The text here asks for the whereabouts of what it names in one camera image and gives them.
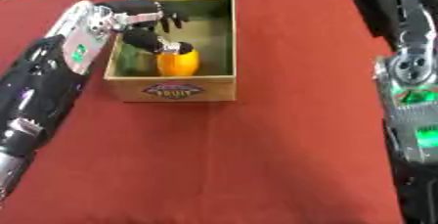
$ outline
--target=robot finger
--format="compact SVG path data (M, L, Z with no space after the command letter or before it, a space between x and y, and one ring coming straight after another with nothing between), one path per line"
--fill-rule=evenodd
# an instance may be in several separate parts
M169 33L170 31L169 19L164 17L160 20L160 22L161 22L162 30L166 33Z
M96 5L109 7L115 13L127 13L128 16L158 12L158 5L153 0L114 0Z
M159 41L158 35L153 31L140 28L123 32L123 42L154 54L160 53L163 49L163 44Z

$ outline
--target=black robotic component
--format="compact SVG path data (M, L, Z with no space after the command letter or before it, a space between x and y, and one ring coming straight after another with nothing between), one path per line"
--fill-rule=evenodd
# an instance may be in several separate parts
M0 77L0 202L17 186L36 151L63 122L113 32L152 53L187 51L153 31L187 18L152 0L81 1L31 44Z
M374 80L400 209L407 224L438 223L438 0L354 0L393 55Z

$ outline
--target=fruit box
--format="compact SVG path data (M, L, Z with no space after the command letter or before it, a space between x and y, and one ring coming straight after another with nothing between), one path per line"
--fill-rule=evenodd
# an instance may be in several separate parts
M156 32L171 41L185 41L199 51L193 76L160 76L156 56L124 44L118 35L105 80L123 102L233 101L236 98L235 0L155 0L185 13L190 21L170 33Z

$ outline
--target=red table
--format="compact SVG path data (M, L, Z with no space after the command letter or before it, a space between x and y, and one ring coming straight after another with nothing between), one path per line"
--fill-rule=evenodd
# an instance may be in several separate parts
M0 69L75 1L0 0ZM351 0L237 6L238 101L120 103L106 50L0 223L400 223L372 84L383 41Z

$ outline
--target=orange fruit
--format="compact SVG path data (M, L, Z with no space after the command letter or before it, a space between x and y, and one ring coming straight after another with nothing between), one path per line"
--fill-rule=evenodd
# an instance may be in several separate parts
M159 73L163 76L191 76L199 68L199 52L157 55Z

